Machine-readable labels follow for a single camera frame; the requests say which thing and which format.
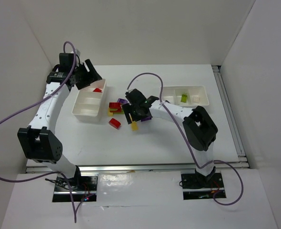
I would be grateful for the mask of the red small lego brick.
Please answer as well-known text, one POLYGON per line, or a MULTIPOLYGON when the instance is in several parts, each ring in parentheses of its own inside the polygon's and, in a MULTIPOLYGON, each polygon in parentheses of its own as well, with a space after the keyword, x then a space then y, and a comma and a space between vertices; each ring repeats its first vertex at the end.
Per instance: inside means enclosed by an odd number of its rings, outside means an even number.
POLYGON ((93 92, 102 93, 102 90, 101 90, 100 88, 95 88, 95 89, 93 90, 93 92))

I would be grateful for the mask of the yellow lego brick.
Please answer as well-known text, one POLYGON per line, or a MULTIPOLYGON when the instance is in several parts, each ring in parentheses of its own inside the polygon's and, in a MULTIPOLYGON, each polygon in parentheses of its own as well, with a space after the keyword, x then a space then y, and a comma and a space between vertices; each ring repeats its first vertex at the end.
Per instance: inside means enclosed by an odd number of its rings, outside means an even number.
POLYGON ((132 129, 132 131, 137 131, 139 129, 136 122, 131 123, 131 129, 132 129))

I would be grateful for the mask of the red curved lego brick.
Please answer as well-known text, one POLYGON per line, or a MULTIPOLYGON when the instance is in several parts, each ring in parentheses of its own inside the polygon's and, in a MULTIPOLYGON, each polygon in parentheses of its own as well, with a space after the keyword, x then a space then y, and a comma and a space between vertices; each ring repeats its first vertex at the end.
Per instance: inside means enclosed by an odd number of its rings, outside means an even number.
POLYGON ((114 127, 115 129, 119 129, 121 127, 121 123, 120 121, 116 120, 115 118, 112 118, 110 121, 109 121, 109 125, 114 127))

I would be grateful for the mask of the green sloped lego brick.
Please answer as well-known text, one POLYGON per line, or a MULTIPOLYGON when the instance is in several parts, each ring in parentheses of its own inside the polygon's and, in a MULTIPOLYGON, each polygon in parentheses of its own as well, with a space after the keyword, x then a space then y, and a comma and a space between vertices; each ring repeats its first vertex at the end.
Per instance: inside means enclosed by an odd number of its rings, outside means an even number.
POLYGON ((180 102, 186 104, 187 101, 188 101, 188 95, 187 94, 182 94, 180 102))

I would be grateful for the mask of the white lego brick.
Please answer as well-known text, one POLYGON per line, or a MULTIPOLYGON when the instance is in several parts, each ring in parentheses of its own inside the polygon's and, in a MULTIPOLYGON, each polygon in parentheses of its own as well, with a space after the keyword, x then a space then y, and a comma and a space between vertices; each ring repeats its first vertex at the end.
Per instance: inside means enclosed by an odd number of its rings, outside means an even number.
POLYGON ((198 104, 198 103, 200 102, 200 97, 197 96, 197 95, 194 95, 194 96, 192 97, 192 101, 193 101, 194 103, 198 104))

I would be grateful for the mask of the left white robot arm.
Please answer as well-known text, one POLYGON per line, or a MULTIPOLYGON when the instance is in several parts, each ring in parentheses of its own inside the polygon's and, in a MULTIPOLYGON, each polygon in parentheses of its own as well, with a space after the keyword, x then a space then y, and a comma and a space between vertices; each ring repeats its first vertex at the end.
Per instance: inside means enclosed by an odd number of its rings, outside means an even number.
POLYGON ((63 145, 55 135, 56 122, 72 87, 81 90, 99 81, 90 59, 80 63, 73 53, 60 53, 59 64, 49 73, 43 102, 26 128, 17 136, 27 159, 63 173, 68 179, 79 179, 80 169, 63 154, 63 145))

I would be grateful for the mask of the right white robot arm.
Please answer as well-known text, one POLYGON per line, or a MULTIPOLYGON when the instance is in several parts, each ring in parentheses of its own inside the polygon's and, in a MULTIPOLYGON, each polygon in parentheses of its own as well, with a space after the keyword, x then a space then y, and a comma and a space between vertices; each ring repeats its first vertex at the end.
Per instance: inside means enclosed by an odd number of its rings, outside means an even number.
POLYGON ((156 96, 146 98, 137 89, 127 91, 125 96, 128 103, 122 108, 128 124, 148 117, 173 122, 191 150, 198 181, 206 183, 212 178, 216 170, 213 142, 218 129, 204 107, 187 108, 162 101, 156 96))

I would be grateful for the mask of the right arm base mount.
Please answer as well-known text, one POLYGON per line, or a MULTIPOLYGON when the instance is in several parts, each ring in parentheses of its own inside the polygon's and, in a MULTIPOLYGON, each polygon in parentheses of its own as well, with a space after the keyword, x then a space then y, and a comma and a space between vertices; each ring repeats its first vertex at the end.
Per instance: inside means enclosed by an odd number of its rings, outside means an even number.
POLYGON ((226 198, 225 185, 221 172, 215 172, 212 178, 204 183, 197 179, 195 169, 181 171, 178 185, 182 189, 183 200, 202 200, 226 198))

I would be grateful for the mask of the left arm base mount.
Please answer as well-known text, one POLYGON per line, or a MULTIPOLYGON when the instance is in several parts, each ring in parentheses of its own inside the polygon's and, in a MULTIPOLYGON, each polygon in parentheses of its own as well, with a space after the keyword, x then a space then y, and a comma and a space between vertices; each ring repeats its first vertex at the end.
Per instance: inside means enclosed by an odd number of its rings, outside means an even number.
MULTIPOLYGON (((54 185, 52 202, 71 202, 69 187, 64 177, 57 176, 55 179, 45 178, 45 181, 54 185)), ((74 202, 96 202, 98 186, 97 174, 90 174, 87 176, 81 175, 78 181, 71 178, 69 182, 74 202)))

